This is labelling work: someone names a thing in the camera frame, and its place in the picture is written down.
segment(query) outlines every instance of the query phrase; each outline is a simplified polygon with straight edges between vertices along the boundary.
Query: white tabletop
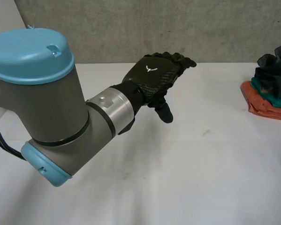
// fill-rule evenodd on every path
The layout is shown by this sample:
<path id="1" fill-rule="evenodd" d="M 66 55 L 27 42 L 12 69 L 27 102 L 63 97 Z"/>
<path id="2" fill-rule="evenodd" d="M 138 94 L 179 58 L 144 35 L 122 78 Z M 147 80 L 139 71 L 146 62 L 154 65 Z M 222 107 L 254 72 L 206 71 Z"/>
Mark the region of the white tabletop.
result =
<path id="1" fill-rule="evenodd" d="M 281 225 L 281 121 L 255 116 L 239 89 L 255 64 L 199 64 L 169 91 L 175 117 L 144 107 L 71 180 L 50 185 L 0 149 L 0 225 Z M 85 99 L 132 64 L 77 65 Z M 12 112 L 7 143 L 30 138 Z"/>

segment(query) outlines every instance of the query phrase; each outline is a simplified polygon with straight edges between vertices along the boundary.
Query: white logo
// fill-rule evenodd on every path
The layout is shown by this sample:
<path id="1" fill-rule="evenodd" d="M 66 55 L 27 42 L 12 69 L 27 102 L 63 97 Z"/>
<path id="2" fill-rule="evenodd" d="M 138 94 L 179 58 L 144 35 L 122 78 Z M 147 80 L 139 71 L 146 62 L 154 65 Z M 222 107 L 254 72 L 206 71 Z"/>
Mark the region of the white logo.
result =
<path id="1" fill-rule="evenodd" d="M 155 68 L 155 69 L 150 69 L 150 68 L 148 68 L 148 66 L 146 66 L 146 70 L 148 71 L 148 72 L 150 72 L 150 71 L 154 71 L 154 70 L 157 70 L 158 68 Z"/>

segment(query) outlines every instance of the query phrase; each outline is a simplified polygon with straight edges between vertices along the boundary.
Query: gray concrete wall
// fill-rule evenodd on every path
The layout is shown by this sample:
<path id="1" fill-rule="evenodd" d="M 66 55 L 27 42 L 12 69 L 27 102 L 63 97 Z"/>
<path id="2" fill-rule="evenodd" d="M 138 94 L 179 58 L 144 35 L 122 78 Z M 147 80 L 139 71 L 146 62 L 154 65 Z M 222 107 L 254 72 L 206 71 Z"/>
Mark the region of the gray concrete wall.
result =
<path id="1" fill-rule="evenodd" d="M 281 45 L 281 0 L 15 0 L 26 24 L 67 36 L 78 63 L 181 52 L 256 62 Z"/>

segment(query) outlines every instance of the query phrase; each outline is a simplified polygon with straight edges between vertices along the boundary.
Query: orange cloth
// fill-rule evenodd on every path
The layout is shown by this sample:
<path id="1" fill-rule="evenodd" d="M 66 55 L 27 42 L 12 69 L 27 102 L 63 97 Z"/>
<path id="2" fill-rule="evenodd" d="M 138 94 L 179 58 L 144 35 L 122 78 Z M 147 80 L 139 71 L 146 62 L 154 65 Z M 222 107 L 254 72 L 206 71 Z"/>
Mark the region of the orange cloth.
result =
<path id="1" fill-rule="evenodd" d="M 264 100 L 259 93 L 252 88 L 250 81 L 243 82 L 240 88 L 251 113 L 258 116 L 281 120 L 281 108 L 275 108 L 268 101 Z"/>

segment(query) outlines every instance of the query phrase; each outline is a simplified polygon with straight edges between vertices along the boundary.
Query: light blue joint cap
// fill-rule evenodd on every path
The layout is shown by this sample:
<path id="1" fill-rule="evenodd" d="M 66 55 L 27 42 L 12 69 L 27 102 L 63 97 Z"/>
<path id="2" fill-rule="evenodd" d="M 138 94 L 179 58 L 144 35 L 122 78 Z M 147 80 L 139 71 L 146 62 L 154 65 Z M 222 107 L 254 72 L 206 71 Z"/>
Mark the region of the light blue joint cap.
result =
<path id="1" fill-rule="evenodd" d="M 57 81 L 75 66 L 66 38 L 43 28 L 0 33 L 0 79 L 36 85 Z"/>
<path id="2" fill-rule="evenodd" d="M 72 178 L 29 142 L 26 142 L 21 152 L 22 156 L 55 187 L 61 186 Z"/>

